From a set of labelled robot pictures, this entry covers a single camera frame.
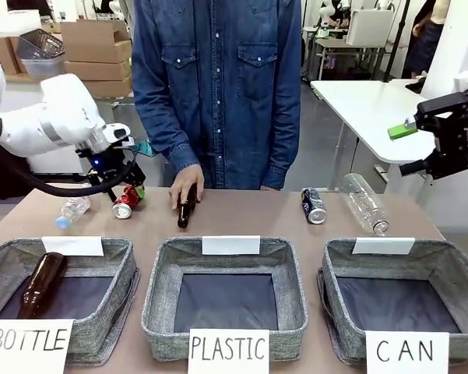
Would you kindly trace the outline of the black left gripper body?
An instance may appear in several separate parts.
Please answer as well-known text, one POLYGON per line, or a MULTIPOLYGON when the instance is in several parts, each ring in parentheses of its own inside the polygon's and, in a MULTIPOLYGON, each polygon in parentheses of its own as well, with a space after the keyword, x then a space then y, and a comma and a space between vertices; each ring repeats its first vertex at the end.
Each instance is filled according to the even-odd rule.
POLYGON ((88 174, 91 186, 81 189, 82 194, 110 192, 121 183, 141 186, 146 179, 137 164, 137 152, 131 147, 112 146, 101 153, 77 150, 77 155, 86 158, 91 166, 88 174))

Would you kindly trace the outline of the person's right hand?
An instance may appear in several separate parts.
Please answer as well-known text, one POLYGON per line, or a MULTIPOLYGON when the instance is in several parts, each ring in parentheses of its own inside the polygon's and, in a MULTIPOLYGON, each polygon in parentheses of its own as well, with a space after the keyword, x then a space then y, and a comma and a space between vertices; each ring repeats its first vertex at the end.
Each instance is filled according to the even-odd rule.
POLYGON ((204 176, 199 164, 190 165, 179 171, 172 186, 169 188, 171 207, 173 210, 178 208, 179 203, 185 203, 188 193, 195 186, 195 198, 197 202, 202 201, 204 192, 204 176))

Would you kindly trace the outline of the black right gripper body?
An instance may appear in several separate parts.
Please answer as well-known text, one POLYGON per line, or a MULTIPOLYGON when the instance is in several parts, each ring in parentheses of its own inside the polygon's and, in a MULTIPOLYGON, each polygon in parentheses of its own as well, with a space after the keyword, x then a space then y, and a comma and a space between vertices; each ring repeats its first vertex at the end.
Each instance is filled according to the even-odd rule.
POLYGON ((434 180, 468 170, 468 89, 418 104, 414 117, 417 129, 435 138, 434 180))

